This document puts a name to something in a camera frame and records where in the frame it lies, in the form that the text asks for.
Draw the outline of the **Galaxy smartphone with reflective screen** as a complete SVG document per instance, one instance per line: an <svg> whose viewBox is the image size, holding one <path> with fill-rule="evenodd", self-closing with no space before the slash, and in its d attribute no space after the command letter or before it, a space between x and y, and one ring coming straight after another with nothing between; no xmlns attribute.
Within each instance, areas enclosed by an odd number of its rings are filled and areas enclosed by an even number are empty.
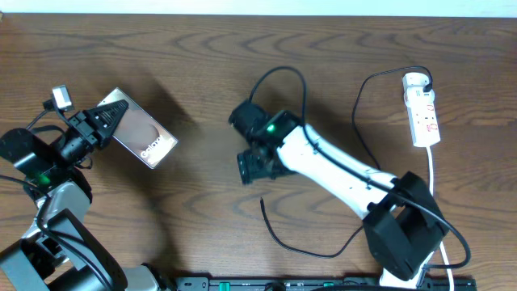
<svg viewBox="0 0 517 291"><path fill-rule="evenodd" d="M178 144L178 139L120 88L114 89L107 95L98 107L120 100L128 102L128 109L113 137L147 167L155 169L173 151Z"/></svg>

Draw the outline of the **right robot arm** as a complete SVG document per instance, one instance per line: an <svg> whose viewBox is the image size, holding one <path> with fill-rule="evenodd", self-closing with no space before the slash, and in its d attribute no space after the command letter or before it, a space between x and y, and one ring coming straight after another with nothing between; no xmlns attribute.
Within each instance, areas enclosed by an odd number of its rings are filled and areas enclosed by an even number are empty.
<svg viewBox="0 0 517 291"><path fill-rule="evenodd" d="M368 249L383 268L380 285L412 289L422 284L448 228L419 176L407 172L398 178L358 161L290 111L272 116L245 101L229 123L249 145L237 155L244 184L293 174L311 179L363 222Z"/></svg>

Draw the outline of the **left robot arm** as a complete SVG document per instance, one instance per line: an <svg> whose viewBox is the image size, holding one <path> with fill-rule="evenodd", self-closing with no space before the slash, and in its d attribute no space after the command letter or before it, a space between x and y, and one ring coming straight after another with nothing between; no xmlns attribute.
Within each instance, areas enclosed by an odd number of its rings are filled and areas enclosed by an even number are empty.
<svg viewBox="0 0 517 291"><path fill-rule="evenodd" d="M127 110L122 100L78 112L51 144L37 136L51 125L2 136L1 156L24 173L18 183L37 207L27 232L1 253L17 290L174 289L148 264L122 268L83 224L92 203L83 162L108 145Z"/></svg>

